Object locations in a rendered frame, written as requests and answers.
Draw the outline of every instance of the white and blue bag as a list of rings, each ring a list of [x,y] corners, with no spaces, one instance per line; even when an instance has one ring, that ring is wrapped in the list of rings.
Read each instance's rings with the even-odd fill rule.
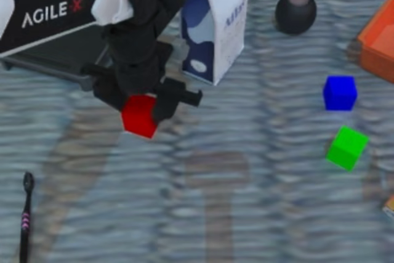
[[[217,85],[244,47],[247,0],[187,0],[181,35],[190,47],[184,73]]]

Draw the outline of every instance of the red x logo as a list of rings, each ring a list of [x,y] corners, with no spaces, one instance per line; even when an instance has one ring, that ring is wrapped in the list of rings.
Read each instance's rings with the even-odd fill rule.
[[[73,12],[79,12],[82,9],[82,0],[73,0],[73,3],[70,4],[70,9]]]

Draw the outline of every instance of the black round object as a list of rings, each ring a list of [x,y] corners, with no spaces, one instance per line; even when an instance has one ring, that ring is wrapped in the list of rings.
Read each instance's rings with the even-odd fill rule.
[[[275,10],[276,26],[286,34],[306,32],[315,22],[315,0],[279,0]]]

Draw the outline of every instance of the table surface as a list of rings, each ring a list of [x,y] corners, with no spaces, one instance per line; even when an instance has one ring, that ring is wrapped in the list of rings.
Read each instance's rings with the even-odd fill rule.
[[[241,57],[217,87],[185,78],[204,91],[201,106],[181,106],[151,142],[121,132],[119,115],[74,84],[2,72],[0,263],[16,262],[26,170],[37,183],[32,262],[219,262],[206,248],[229,263],[393,262],[379,205],[394,193],[394,86],[347,57],[384,0],[316,1],[313,28],[290,38],[273,29],[277,0],[250,0]],[[351,113],[325,112],[327,75],[356,78]],[[324,160],[343,124],[369,136],[353,172]],[[221,174],[190,187],[190,169],[229,161],[249,176],[230,199]]]

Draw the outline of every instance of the blue cube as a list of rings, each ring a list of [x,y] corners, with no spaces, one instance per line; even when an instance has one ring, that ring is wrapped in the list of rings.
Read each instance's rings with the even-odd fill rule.
[[[357,99],[357,88],[352,76],[328,76],[323,89],[326,110],[351,111]]]

